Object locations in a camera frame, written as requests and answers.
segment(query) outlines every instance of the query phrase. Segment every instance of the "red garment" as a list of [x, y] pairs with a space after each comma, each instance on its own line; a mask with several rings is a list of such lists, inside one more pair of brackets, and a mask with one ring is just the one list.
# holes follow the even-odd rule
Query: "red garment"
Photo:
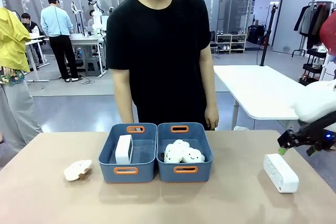
[[336, 12], [323, 23], [320, 29], [321, 42], [328, 49], [330, 55], [336, 55]]

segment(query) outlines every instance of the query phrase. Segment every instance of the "white box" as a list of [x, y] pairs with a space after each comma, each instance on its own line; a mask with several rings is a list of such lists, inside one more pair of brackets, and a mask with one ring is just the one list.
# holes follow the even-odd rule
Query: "white box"
[[115, 149], [115, 161], [118, 165], [129, 165], [133, 153], [132, 135], [121, 135]]
[[279, 154], [267, 154], [264, 170], [280, 193], [295, 193], [299, 177]]

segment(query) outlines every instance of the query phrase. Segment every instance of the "person in yellow jacket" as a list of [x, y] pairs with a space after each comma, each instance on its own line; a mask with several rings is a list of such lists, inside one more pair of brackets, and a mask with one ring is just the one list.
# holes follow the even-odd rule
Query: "person in yellow jacket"
[[15, 152], [42, 132], [23, 74], [29, 72], [28, 41], [29, 33], [20, 20], [0, 7], [0, 132]]

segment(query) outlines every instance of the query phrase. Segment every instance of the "neck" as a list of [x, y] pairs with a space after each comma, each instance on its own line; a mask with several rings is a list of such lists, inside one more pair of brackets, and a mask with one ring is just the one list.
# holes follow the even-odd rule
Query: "neck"
[[167, 8], [172, 0], [139, 0], [141, 4], [151, 8], [151, 9], [165, 9]]

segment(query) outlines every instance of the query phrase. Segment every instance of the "person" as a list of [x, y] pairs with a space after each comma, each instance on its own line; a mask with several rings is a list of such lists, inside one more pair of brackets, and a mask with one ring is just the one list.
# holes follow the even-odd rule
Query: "person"
[[[40, 30], [40, 28], [38, 27], [38, 25], [34, 21], [30, 20], [30, 15], [28, 13], [22, 13], [21, 18], [22, 18], [22, 24], [26, 27], [28, 32], [39, 33], [40, 35], [44, 35], [42, 31]], [[42, 57], [41, 57], [40, 50], [38, 48], [37, 43], [33, 44], [33, 48], [36, 51], [39, 63], [42, 64], [43, 61], [42, 61]]]
[[19, 152], [42, 133], [22, 71], [29, 72], [25, 42], [29, 33], [17, 17], [0, 7], [0, 132]]
[[108, 18], [106, 42], [123, 123], [134, 121], [133, 100], [139, 122], [218, 126], [203, 0], [125, 0]]
[[70, 67], [71, 81], [81, 80], [82, 78], [77, 73], [75, 54], [70, 40], [70, 33], [74, 33], [70, 17], [65, 10], [57, 7], [59, 0], [48, 0], [48, 2], [50, 6], [41, 11], [41, 26], [45, 34], [49, 36], [59, 71], [64, 81], [70, 82], [65, 55]]
[[92, 17], [91, 19], [89, 19], [89, 21], [88, 21], [88, 26], [89, 27], [92, 27], [92, 25], [93, 25], [93, 12], [94, 12], [95, 10], [91, 10], [90, 11], [90, 13], [89, 13], [89, 15], [90, 15], [90, 17]]

